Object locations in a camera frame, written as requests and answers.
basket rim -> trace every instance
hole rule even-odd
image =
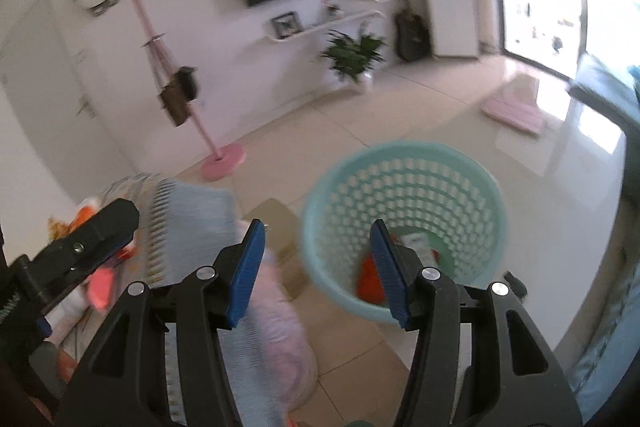
[[[364,148],[363,150],[341,160],[325,172],[306,197],[300,232],[300,257],[313,283],[333,299],[341,308],[346,309],[354,315],[380,323],[397,323],[397,321],[391,316],[389,308],[361,301],[355,295],[352,295],[342,289],[332,279],[332,277],[329,276],[326,270],[323,269],[319,259],[312,254],[312,251],[314,250],[313,244],[315,232],[315,225],[312,221],[312,216],[317,214],[319,205],[324,201],[324,198],[327,197],[329,193],[329,188],[336,184],[338,174],[340,174],[345,168],[359,162],[367,156],[384,152],[385,150],[398,150],[415,147],[431,150],[437,153],[443,153],[444,155],[453,156],[454,158],[462,161],[462,163],[472,164],[476,168],[478,176],[485,181],[488,191],[491,193],[491,196],[498,207],[498,216],[496,217],[498,230],[496,232],[497,238],[494,247],[497,254],[492,256],[492,259],[489,261],[484,271],[469,283],[469,285],[482,289],[489,286],[498,264],[504,256],[504,247],[508,237],[506,206],[504,204],[504,197],[502,196],[502,191],[500,190],[498,181],[486,168],[484,168],[482,164],[453,147],[439,142],[397,140]]]

picture frame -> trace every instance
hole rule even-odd
[[[302,31],[302,25],[297,12],[287,12],[271,19],[276,37],[284,40]]]

white plant pot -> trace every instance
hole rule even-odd
[[[351,83],[351,89],[360,94],[366,94],[373,89],[373,72],[365,71],[358,75],[358,81]]]

coat rack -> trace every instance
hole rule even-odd
[[[149,16],[142,5],[142,0],[131,1],[147,38],[146,45],[149,48],[149,60],[152,62],[151,65],[154,69],[154,74],[156,74],[156,79],[158,79],[159,71],[162,71],[164,76],[168,79],[175,78],[175,73],[178,71],[178,67],[175,64],[173,57],[165,47],[164,42],[162,42],[162,35],[159,35],[154,31]],[[228,176],[236,169],[236,167],[244,162],[246,158],[244,149],[238,143],[230,143],[223,147],[217,147],[209,136],[209,133],[204,128],[202,120],[200,119],[193,103],[187,102],[185,98],[184,106],[187,111],[187,118],[191,118],[191,121],[193,121],[196,126],[198,133],[202,136],[202,139],[205,141],[211,152],[200,167],[201,176],[206,181],[215,181]]]

potted plant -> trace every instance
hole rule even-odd
[[[329,47],[320,56],[330,58],[333,63],[331,69],[338,74],[341,81],[351,80],[351,86],[357,92],[367,92],[373,86],[374,62],[384,62],[385,59],[378,50],[385,46],[384,39],[371,33],[365,33],[360,27],[358,38],[346,33],[330,31],[328,33]]]

